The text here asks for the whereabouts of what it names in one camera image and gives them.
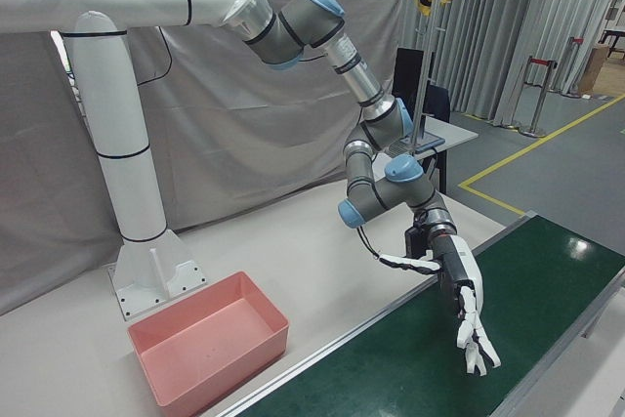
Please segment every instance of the yellow floor line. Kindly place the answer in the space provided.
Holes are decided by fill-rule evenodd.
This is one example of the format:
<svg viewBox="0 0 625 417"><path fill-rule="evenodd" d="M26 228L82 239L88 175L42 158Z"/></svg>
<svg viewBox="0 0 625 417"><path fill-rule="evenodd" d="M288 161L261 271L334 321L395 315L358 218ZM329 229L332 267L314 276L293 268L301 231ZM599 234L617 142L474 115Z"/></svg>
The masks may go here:
<svg viewBox="0 0 625 417"><path fill-rule="evenodd" d="M579 117L578 119L575 119L574 121L566 124L565 126L562 126L560 129L552 132L551 134L547 135L546 137L534 142L533 144L526 146L525 148L522 148L521 150L517 151L516 153L513 153L512 155L504 158L503 160L498 161L497 163L494 163L492 165L490 165L488 168L480 171L479 173L477 173L476 175L473 175L471 178L466 179L465 181L463 181L462 183L460 183L458 185L459 188L462 188L472 194L475 194L483 199L488 200L489 202L492 202L493 204L499 205L500 207L503 207L505 209L508 209L516 214L524 214L525 212L522 211L521 209L518 209L517 207L514 207L510 204L507 204L506 202L503 202L499 199L495 199L494 197L491 197L488 194L484 194L483 192L476 190L474 188L471 188L470 185L472 185L474 182L482 179L483 177L490 175L491 173L493 173L494 171L497 171L499 168L507 165L508 163L511 163L513 161L515 161L517 158L520 158L528 153L530 153L532 150L539 148L540 146L546 144L547 142L549 142L551 139L554 139L555 137L559 136L560 134L568 131L569 129L577 126L578 124L581 124L582 122L590 119L591 117L599 114L600 112L608 109L609 107L611 107L614 104L617 104L618 102L620 102L621 100L623 100L625 98L625 94L621 95L620 97L615 98L614 100L612 100L611 102L608 102L606 104L603 104L601 106L599 106L597 109L594 109L592 111L590 111L587 114L584 114L583 116Z"/></svg>
<svg viewBox="0 0 625 417"><path fill-rule="evenodd" d="M525 213L524 210L518 209L517 207L515 207L513 205L510 205L510 204L504 202L503 200L495 199L494 197L491 197L488 194L484 194L483 192L481 192L481 191L479 191L477 189L471 188L470 186L459 185L459 188L462 188L462 189L470 192L471 194L475 194L475 195L481 197L482 199L487 200L488 202L492 202L493 204L498 205L499 207L503 207L504 209L508 209L511 212L514 212L515 214L523 215Z"/></svg>
<svg viewBox="0 0 625 417"><path fill-rule="evenodd" d="M465 116L465 117L469 117L471 119L474 119L476 121L482 121L483 122L483 121L488 121L489 120L489 119L483 119L481 117L473 116L472 114L467 114L465 112L463 112L462 115Z"/></svg>

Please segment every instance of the grey curtain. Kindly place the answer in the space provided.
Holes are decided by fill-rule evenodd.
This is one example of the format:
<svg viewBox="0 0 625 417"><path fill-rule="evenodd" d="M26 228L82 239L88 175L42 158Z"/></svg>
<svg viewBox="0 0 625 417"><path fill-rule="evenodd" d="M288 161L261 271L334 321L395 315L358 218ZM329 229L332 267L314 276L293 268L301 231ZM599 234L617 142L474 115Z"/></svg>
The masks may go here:
<svg viewBox="0 0 625 417"><path fill-rule="evenodd" d="M287 0L271 1L279 8ZM400 0L339 1L347 32L390 82ZM341 174L358 106L324 59L277 72L226 31L163 32L171 71L140 90L170 227L215 221ZM129 47L138 81L166 70L157 29L131 31ZM1 314L114 261L121 239L49 35L2 35L0 57Z"/></svg>
<svg viewBox="0 0 625 417"><path fill-rule="evenodd" d="M562 79L557 84L564 93L575 93L600 34L601 22L609 0L531 0L523 21L510 73L493 124L510 124L522 90L523 68L529 55L560 61L570 36L583 37L584 42L572 61L562 64ZM533 66L527 80L542 84L544 67Z"/></svg>
<svg viewBox="0 0 625 417"><path fill-rule="evenodd" d="M50 34L0 35L0 314L121 245Z"/></svg>
<svg viewBox="0 0 625 417"><path fill-rule="evenodd" d="M452 108L491 118L499 104L530 0L452 0L443 7L433 77ZM423 49L427 20L404 0L401 45Z"/></svg>

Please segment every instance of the green conveyor belt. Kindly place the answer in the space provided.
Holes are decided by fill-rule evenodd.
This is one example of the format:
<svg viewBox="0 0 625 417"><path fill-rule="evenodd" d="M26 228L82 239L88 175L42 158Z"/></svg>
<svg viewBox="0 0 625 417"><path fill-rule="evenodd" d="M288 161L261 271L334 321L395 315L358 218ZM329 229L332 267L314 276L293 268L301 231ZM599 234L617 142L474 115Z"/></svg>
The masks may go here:
<svg viewBox="0 0 625 417"><path fill-rule="evenodd" d="M534 217L478 255L481 318L503 365L465 373L458 320L434 285L246 411L245 417L490 414L625 265Z"/></svg>

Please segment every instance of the white mounting column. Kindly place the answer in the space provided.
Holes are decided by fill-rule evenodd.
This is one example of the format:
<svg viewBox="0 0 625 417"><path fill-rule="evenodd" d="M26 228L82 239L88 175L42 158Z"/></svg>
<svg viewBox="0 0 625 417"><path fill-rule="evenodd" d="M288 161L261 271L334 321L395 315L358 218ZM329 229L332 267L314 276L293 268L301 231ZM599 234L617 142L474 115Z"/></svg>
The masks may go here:
<svg viewBox="0 0 625 417"><path fill-rule="evenodd" d="M131 318L206 278L167 229L126 31L98 12L81 15L73 29L62 37L124 238L112 281Z"/></svg>
<svg viewBox="0 0 625 417"><path fill-rule="evenodd" d="M206 282L167 229L126 28L233 26L249 22L249 13L239 14L250 5L254 10L254 0L0 0L0 33L62 34L124 238L112 282L126 319Z"/></svg>

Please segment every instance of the pink plastic bin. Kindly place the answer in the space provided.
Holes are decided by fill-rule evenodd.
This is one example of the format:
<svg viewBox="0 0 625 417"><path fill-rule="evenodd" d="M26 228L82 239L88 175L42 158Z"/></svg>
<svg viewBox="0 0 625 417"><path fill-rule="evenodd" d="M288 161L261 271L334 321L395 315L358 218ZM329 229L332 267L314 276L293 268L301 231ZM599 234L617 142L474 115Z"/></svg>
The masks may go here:
<svg viewBox="0 0 625 417"><path fill-rule="evenodd" d="M288 320L237 272L128 328L156 402L185 417L286 349Z"/></svg>

